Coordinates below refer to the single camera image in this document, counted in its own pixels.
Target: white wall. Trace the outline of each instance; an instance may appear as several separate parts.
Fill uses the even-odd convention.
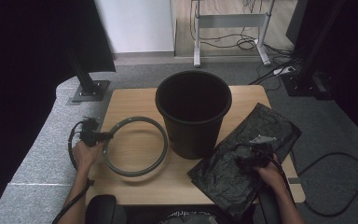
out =
[[[173,51],[171,1],[95,0],[113,53]]]

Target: metal ring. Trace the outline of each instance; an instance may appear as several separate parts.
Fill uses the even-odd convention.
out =
[[[109,168],[115,172],[118,175],[123,175],[126,177],[136,177],[136,176],[140,176],[140,175],[145,175],[149,172],[151,172],[152,170],[156,169],[156,167],[158,167],[161,162],[164,160],[165,155],[167,154],[167,150],[168,150],[168,137],[167,134],[165,133],[164,129],[162,128],[162,126],[156,122],[153,119],[147,118],[147,117],[132,117],[132,118],[127,118],[127,119],[123,119],[121,122],[119,122],[115,127],[113,127],[110,130],[111,134],[115,134],[120,128],[122,128],[124,125],[129,124],[129,123],[133,123],[136,121],[143,121],[143,122],[148,122],[150,124],[153,124],[154,126],[156,126],[158,128],[158,130],[161,132],[162,137],[164,138],[164,147],[162,149],[162,153],[159,156],[159,158],[148,168],[141,170],[141,171],[134,171],[134,172],[128,172],[128,171],[123,171],[118,169],[116,166],[114,166],[112,164],[112,162],[110,162],[109,157],[107,155],[107,149],[108,149],[108,145],[110,142],[110,139],[106,141],[104,147],[103,147],[103,157],[106,161],[106,164],[109,166]]]

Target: crumpled plastic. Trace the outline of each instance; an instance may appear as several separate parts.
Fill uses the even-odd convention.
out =
[[[287,156],[301,131],[276,111],[257,104],[249,116],[214,148],[210,158],[202,159],[187,174],[197,186],[223,211],[240,221],[256,198],[264,182],[255,173],[245,173],[237,165],[238,157],[252,156],[251,140],[258,135],[275,137],[269,142],[280,161]]]

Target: wire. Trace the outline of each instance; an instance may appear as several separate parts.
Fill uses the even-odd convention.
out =
[[[58,221],[63,217],[63,215],[65,215],[65,213],[86,194],[86,192],[87,192],[87,190],[89,190],[89,188],[90,188],[90,181],[89,181],[89,179],[87,179],[86,187],[79,194],[77,194],[75,196],[75,198],[61,210],[61,212],[54,218],[52,224],[58,223]]]
[[[249,11],[252,13],[255,7],[255,0],[243,0],[242,1],[243,7],[241,13],[245,13],[246,8],[249,8]]]
[[[269,70],[264,76],[259,77],[258,79],[256,79],[256,80],[250,82],[248,85],[257,85],[257,84],[259,84],[260,82],[266,80],[266,77],[268,77],[268,75],[270,75],[270,74],[273,75],[273,72],[274,72],[276,69],[282,68],[282,70],[283,70],[283,68],[285,68],[287,65],[292,64],[292,63],[294,63],[294,62],[296,62],[296,61],[299,61],[299,59],[294,58],[294,59],[291,59],[290,61],[288,61],[288,62],[286,62],[286,63],[279,64],[278,66],[276,66],[276,67],[272,68],[271,70]]]
[[[268,44],[264,44],[264,46],[266,47],[267,50],[269,50],[270,52],[274,52],[276,54],[279,55],[284,55],[284,56],[291,56],[293,51],[292,50],[288,50],[288,49],[275,49],[272,46],[268,45]]]
[[[258,13],[261,12],[261,7],[263,6],[263,0],[260,0],[260,9],[258,9]]]
[[[195,15],[197,14],[197,5],[196,5],[196,8],[194,10],[194,14]],[[193,3],[190,4],[190,23],[189,23],[189,28],[190,28],[191,38],[195,41],[196,38],[193,36],[193,32],[194,33],[196,32],[196,30],[195,30],[196,27],[195,27],[195,20],[192,20],[192,18],[193,18],[192,15],[193,15]],[[212,47],[215,47],[215,48],[219,48],[219,49],[230,49],[230,48],[235,48],[235,47],[238,47],[238,48],[244,49],[244,50],[253,49],[255,47],[255,43],[254,43],[255,38],[253,38],[251,36],[248,36],[248,35],[244,35],[243,32],[244,32],[245,28],[246,27],[244,27],[242,29],[242,32],[240,34],[223,35],[223,36],[211,37],[211,38],[199,37],[200,40],[215,40],[217,42],[217,41],[220,41],[223,38],[228,38],[228,37],[232,37],[232,36],[239,36],[241,39],[238,40],[237,44],[235,44],[235,45],[217,46],[217,45],[205,42],[205,41],[200,41],[200,43],[201,44],[206,44],[206,45],[209,45],[209,46],[212,46]],[[243,44],[249,44],[249,45],[251,45],[251,47],[249,47],[249,48],[242,47],[241,45],[243,45]]]
[[[309,170],[310,167],[312,167],[313,165],[315,165],[317,162],[321,161],[322,159],[328,157],[328,156],[333,156],[333,155],[342,155],[342,156],[347,156],[355,161],[358,162],[358,159],[353,157],[352,155],[350,154],[347,154],[347,153],[343,153],[343,152],[332,152],[332,153],[327,153],[325,154],[324,156],[320,157],[318,160],[316,160],[315,162],[311,163],[309,166],[307,166],[303,171],[299,172],[297,175],[300,176],[302,174],[304,174],[306,171]],[[342,213],[344,213],[348,208],[349,206],[352,204],[352,202],[354,201],[354,199],[357,197],[358,195],[358,189],[355,191],[353,197],[350,199],[350,201],[341,209],[339,210],[338,212],[335,212],[333,214],[325,214],[325,213],[322,213],[320,211],[317,211],[315,208],[313,208],[312,206],[310,206],[310,204],[305,201],[304,204],[315,214],[319,215],[319,216],[322,216],[322,217],[336,217],[338,215],[341,215]]]
[[[290,198],[292,199],[293,204],[296,206],[295,198],[293,197],[292,191],[290,190],[289,182],[287,181],[287,177],[286,174],[284,173],[282,166],[273,158],[271,158],[270,155],[264,152],[263,150],[258,150],[258,152],[262,153],[266,158],[269,159],[269,161],[271,161],[278,168],[283,178],[284,185],[286,186],[286,189],[289,191]]]
[[[216,9],[216,11],[217,11],[219,14],[221,14],[220,11],[219,11],[219,9],[217,9],[216,0],[213,0],[213,1],[214,1],[214,9]]]
[[[278,86],[273,89],[266,89],[266,91],[277,91],[282,86],[281,80],[278,78]]]
[[[279,58],[284,58],[284,59],[291,59],[290,56],[285,56],[285,55],[278,55],[278,56],[273,56],[272,57],[272,61],[276,64],[282,64],[284,62],[282,62],[281,60],[278,60]]]
[[[74,165],[75,169],[77,170],[77,166],[76,166],[76,161],[75,161],[75,158],[74,158],[74,153],[72,152],[72,139],[74,138],[75,136],[75,130],[76,130],[76,127],[79,125],[79,124],[83,124],[84,121],[80,121],[78,122],[74,128],[72,129],[71,133],[69,134],[69,138],[68,138],[68,153],[69,153],[69,159],[71,159],[71,163]]]

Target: gray floor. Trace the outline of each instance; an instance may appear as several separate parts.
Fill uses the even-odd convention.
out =
[[[67,105],[78,86],[76,78],[57,88],[57,100],[42,131],[0,200],[0,224],[51,223],[75,176],[66,151],[69,132],[84,117],[99,118],[102,123],[115,89],[157,87],[171,74],[194,69],[189,59],[158,61],[162,63],[149,59],[117,59],[116,73],[92,74],[94,80],[111,80],[102,102]],[[204,61],[200,70],[220,76],[228,85],[246,85],[257,78],[257,68],[261,74],[270,69],[258,67],[260,63],[252,59],[240,61]],[[278,84],[277,78],[263,82],[266,90]],[[267,95],[272,108],[302,131],[294,146],[298,171],[329,152],[345,152],[358,159],[358,128],[334,101],[288,97],[284,86],[277,91],[267,91]],[[343,156],[332,156],[300,177],[307,202],[323,213],[334,213],[345,206],[358,188],[358,163]],[[308,223],[358,223],[358,196],[348,210],[337,217],[317,216],[305,204],[297,207]],[[255,223],[263,223],[259,208]]]

